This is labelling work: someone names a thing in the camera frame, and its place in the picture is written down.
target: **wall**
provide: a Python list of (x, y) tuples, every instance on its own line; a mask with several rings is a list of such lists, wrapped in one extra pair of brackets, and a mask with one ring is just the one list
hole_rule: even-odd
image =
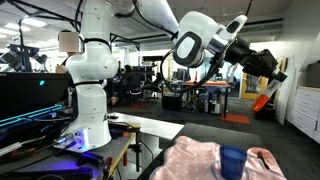
[(292, 83), (286, 82), (280, 88), (277, 105), (280, 123), (283, 123), (284, 115), (286, 119), (290, 118), (296, 86), (304, 85), (303, 67), (319, 59), (319, 7), (319, 0), (296, 0), (285, 12), (283, 32), (275, 42), (278, 46), (264, 43), (273, 55), (288, 57), (289, 66), (292, 66), (291, 73), (288, 74), (291, 78), (294, 77)]

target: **office chair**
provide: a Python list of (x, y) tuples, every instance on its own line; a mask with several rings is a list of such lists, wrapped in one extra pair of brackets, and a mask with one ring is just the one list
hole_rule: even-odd
[(140, 73), (132, 73), (130, 77), (128, 77), (128, 85), (127, 85), (127, 93), (130, 96), (131, 103), (135, 99), (139, 99), (142, 94), (141, 90), (141, 77), (143, 74)]
[(147, 101), (150, 99), (154, 99), (156, 102), (158, 101), (158, 97), (156, 97), (156, 93), (161, 93), (162, 90), (160, 88), (161, 82), (162, 82), (162, 76), (160, 73), (157, 73), (156, 80), (154, 80), (151, 84), (145, 85), (142, 87), (142, 90), (149, 90), (152, 91), (153, 96), (148, 97)]

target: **pink cloth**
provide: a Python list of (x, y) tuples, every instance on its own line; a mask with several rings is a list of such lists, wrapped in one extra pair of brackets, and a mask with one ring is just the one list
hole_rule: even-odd
[[(176, 139), (175, 145), (165, 152), (165, 163), (153, 171), (151, 180), (213, 180), (224, 179), (220, 173), (220, 145), (198, 142), (186, 136)], [(242, 180), (285, 180), (282, 173), (266, 170), (262, 161), (248, 153)]]

